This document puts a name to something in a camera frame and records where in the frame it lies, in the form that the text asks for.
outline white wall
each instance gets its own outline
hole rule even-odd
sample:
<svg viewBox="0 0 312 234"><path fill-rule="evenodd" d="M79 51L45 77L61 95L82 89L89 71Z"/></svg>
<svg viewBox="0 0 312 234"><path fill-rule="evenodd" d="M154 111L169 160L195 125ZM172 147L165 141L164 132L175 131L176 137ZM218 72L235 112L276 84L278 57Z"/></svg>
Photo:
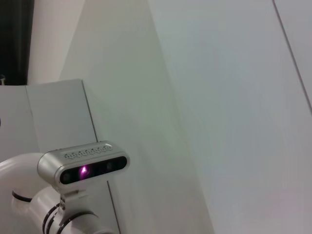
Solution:
<svg viewBox="0 0 312 234"><path fill-rule="evenodd" d="M85 0L35 0L28 84L59 80Z"/></svg>
<svg viewBox="0 0 312 234"><path fill-rule="evenodd" d="M312 232L312 118L271 0L149 0L216 234Z"/></svg>
<svg viewBox="0 0 312 234"><path fill-rule="evenodd" d="M307 94L312 100L312 2L275 0Z"/></svg>
<svg viewBox="0 0 312 234"><path fill-rule="evenodd" d="M60 74L73 78L84 82L98 139L131 157L111 181L121 233L213 234L146 0L85 2Z"/></svg>

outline camera lens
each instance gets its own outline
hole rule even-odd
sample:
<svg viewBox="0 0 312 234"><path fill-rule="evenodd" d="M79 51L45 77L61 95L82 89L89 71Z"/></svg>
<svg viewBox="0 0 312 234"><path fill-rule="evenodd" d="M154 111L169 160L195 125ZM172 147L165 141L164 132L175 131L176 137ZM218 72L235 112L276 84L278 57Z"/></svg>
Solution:
<svg viewBox="0 0 312 234"><path fill-rule="evenodd" d="M107 171L110 172L110 171L113 171L115 169L115 166L114 166L114 164L112 162L108 162L106 164L106 169L107 169Z"/></svg>
<svg viewBox="0 0 312 234"><path fill-rule="evenodd" d="M62 181L63 181L63 184L69 184L70 183L70 174L69 173L65 173L62 175Z"/></svg>

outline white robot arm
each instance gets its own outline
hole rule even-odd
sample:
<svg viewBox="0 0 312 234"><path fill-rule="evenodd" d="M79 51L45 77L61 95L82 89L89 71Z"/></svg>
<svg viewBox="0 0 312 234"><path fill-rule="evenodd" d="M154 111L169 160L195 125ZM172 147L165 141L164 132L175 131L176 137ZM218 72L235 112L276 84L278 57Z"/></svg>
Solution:
<svg viewBox="0 0 312 234"><path fill-rule="evenodd" d="M13 189L13 209L43 234L113 234L90 210L88 187L126 170L129 163L121 148L102 141L4 161L0 185Z"/></svg>

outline metal camera housing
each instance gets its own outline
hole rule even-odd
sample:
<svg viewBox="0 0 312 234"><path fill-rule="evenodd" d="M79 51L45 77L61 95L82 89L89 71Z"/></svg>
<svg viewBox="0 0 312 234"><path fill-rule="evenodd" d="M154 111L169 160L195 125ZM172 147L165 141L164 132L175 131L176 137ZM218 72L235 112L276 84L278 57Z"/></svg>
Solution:
<svg viewBox="0 0 312 234"><path fill-rule="evenodd" d="M120 157L126 160L126 165L120 170L69 184L61 182L60 177L66 170ZM123 172L129 167L129 164L129 156L120 147L110 141L101 141L47 152L39 160L37 170L42 179L51 184L60 194L64 194L76 190L85 190L90 184Z"/></svg>

